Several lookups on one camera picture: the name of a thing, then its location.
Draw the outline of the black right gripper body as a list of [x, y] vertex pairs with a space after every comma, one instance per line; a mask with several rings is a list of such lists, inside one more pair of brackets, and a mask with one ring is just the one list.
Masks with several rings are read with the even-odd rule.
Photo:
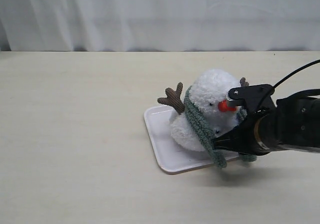
[[249, 115], [260, 116], [254, 126], [254, 135], [259, 141], [259, 147], [250, 147], [250, 155], [264, 156], [271, 152], [281, 151], [282, 148], [277, 140], [276, 110], [262, 110], [249, 114], [245, 109], [241, 108], [238, 114], [239, 124]]

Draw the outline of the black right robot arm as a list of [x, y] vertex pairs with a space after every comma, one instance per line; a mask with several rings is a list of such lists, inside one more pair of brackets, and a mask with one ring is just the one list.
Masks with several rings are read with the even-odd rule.
[[251, 112], [238, 126], [213, 139], [216, 150], [264, 156], [271, 152], [320, 151], [319, 89], [278, 99], [273, 107]]

